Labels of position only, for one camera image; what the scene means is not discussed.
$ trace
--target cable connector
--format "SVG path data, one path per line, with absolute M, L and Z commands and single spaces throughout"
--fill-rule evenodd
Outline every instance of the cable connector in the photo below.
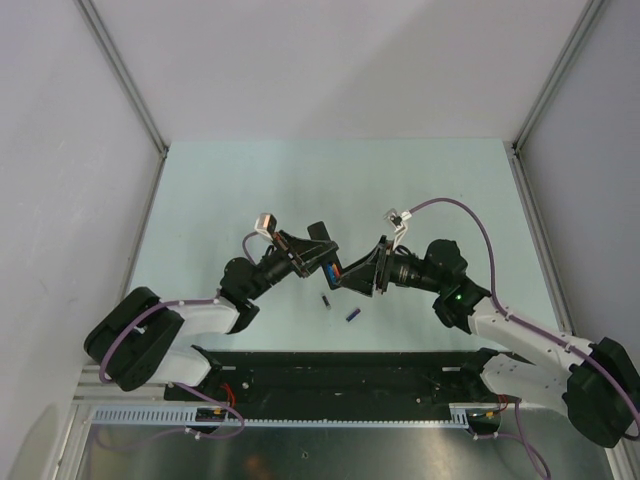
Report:
M 411 212 L 406 210 L 402 213 L 398 213 L 394 208 L 389 210 L 384 215 L 384 219 L 387 220 L 391 227 L 393 228 L 394 238 L 393 238 L 393 249 L 395 250 L 400 242 L 402 241 L 402 237 L 407 234 L 409 230 L 408 220 L 411 218 Z

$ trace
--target white wall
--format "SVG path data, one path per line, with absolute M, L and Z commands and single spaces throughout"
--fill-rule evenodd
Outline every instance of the white wall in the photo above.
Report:
M 72 1 L 4 5 L 0 44 L 0 478 L 25 480 L 118 299 L 158 157 Z
M 612 1 L 524 151 L 579 332 L 640 368 L 640 2 Z
M 97 0 L 169 140 L 513 140 L 586 0 Z

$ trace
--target white table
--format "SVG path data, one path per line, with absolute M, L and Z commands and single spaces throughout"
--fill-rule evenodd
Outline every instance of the white table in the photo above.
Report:
M 498 139 L 267 141 L 174 143 L 132 279 L 163 297 L 210 297 L 226 263 L 242 256 L 241 240 L 261 212 L 278 228 L 306 237 L 323 220 L 340 246 L 343 266 L 392 236 L 383 214 L 438 196 L 467 203 L 485 223 L 496 251 L 503 303 L 557 325 L 503 144 Z M 434 239 L 456 240 L 468 275 L 489 286 L 489 264 L 475 223 L 452 205 L 410 221 L 404 244 L 424 255 Z M 254 237 L 259 258 L 267 244 Z M 328 294 L 332 310 L 320 298 Z M 393 285 L 383 296 L 327 288 L 320 271 L 291 274 L 255 303 L 245 331 L 201 336 L 209 349 L 273 351 L 442 351 L 494 346 L 445 328 L 435 295 Z M 345 317 L 359 307 L 352 322 Z

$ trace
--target marker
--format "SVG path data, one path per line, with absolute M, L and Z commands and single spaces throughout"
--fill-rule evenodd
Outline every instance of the marker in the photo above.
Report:
M 359 314 L 360 314 L 361 310 L 359 308 L 356 308 L 353 312 L 351 312 L 348 316 L 347 316 L 347 322 L 350 322 L 351 320 L 353 320 L 354 318 L 356 318 Z
M 327 307 L 327 310 L 331 310 L 331 304 L 329 303 L 329 299 L 324 293 L 322 294 L 322 301 L 324 302 L 324 306 Z

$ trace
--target gray wall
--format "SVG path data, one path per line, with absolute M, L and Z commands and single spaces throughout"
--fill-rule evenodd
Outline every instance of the gray wall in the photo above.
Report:
M 614 0 L 524 149 L 583 336 L 640 367 L 640 2 Z
M 25 480 L 62 431 L 84 337 L 118 299 L 158 156 L 74 3 L 5 3 L 0 478 Z

